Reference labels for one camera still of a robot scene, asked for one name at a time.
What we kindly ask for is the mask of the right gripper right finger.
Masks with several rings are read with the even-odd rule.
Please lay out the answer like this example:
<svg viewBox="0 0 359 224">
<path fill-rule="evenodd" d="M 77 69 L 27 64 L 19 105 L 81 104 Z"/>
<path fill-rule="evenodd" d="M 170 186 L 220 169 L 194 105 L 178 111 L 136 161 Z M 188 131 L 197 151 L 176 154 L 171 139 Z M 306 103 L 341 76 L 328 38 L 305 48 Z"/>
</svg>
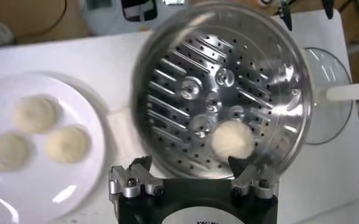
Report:
<svg viewBox="0 0 359 224">
<path fill-rule="evenodd" d="M 271 199 L 274 196 L 273 188 L 277 182 L 277 173 L 269 166 L 257 167 L 248 159 L 228 157 L 228 163 L 234 179 L 231 180 L 233 198 L 246 196 L 251 188 L 260 199 Z"/>
</svg>

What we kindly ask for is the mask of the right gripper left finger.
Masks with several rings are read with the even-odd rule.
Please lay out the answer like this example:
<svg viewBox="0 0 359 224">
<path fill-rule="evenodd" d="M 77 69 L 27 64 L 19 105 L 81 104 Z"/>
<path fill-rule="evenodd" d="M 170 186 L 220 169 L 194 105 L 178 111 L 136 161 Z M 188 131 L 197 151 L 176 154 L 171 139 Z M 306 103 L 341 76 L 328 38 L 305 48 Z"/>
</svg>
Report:
<svg viewBox="0 0 359 224">
<path fill-rule="evenodd" d="M 119 196 L 135 198 L 145 193 L 154 197 L 164 193 L 163 180 L 154 177 L 149 171 L 152 156 L 136 158 L 125 169 L 123 166 L 112 166 L 108 173 L 109 200 L 114 203 Z"/>
</svg>

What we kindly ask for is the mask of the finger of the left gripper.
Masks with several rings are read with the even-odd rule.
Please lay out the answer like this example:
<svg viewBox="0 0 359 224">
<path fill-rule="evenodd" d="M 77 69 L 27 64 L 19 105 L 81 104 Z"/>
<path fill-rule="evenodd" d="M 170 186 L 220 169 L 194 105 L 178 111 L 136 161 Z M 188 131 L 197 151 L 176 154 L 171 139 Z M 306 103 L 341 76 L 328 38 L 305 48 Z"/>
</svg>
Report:
<svg viewBox="0 0 359 224">
<path fill-rule="evenodd" d="M 332 19 L 335 0 L 322 0 L 322 5 L 327 18 Z"/>
<path fill-rule="evenodd" d="M 291 20 L 291 12 L 290 12 L 290 6 L 287 3 L 287 0 L 280 0 L 279 16 L 285 23 L 288 30 L 292 30 L 293 25 L 292 25 L 292 20 Z"/>
</svg>

